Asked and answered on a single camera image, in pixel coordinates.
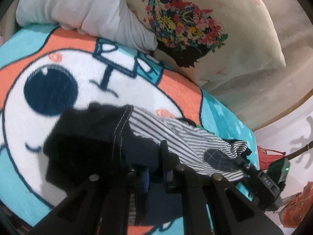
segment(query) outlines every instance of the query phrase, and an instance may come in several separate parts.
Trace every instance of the cartoon blanket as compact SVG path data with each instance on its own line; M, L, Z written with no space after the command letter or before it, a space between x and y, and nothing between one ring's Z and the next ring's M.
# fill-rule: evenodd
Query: cartoon blanket
M253 133L214 97L153 57L58 26L31 25L0 48L0 199L34 226L65 192L45 180L42 145L62 112L91 102L131 104L187 118L225 139L240 139L259 161ZM247 190L238 188L248 197ZM182 218L131 234L183 234Z

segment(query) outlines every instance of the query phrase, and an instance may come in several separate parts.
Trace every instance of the closed cartoon eye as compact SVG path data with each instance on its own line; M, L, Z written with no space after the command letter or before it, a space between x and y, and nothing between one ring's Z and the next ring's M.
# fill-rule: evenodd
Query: closed cartoon eye
M24 96L35 112L56 116L74 105L78 86L68 70L56 64L48 64L38 68L27 78Z

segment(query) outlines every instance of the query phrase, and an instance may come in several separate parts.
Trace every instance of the white pillow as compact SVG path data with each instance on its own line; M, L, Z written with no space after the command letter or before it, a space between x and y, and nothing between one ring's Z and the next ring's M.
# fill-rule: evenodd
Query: white pillow
M127 0L158 38L155 57L198 85L285 67L262 0Z
M20 26L60 23L64 29L104 37L139 50L154 50L155 35L127 7L126 0L20 0Z

